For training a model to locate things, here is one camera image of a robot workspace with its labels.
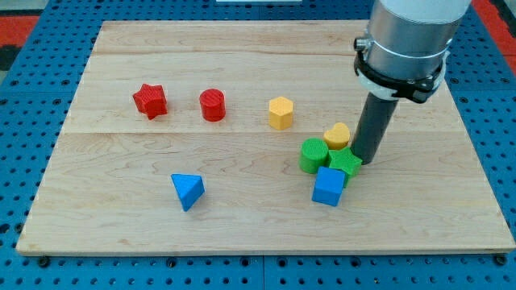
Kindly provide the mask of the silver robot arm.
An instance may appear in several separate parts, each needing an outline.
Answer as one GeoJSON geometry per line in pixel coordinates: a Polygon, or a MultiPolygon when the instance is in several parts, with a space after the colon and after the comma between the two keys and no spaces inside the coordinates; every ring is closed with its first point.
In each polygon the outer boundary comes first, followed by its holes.
{"type": "Polygon", "coordinates": [[[470,0],[376,0],[354,40],[355,74],[374,96],[421,104],[444,79],[446,59],[470,0]]]}

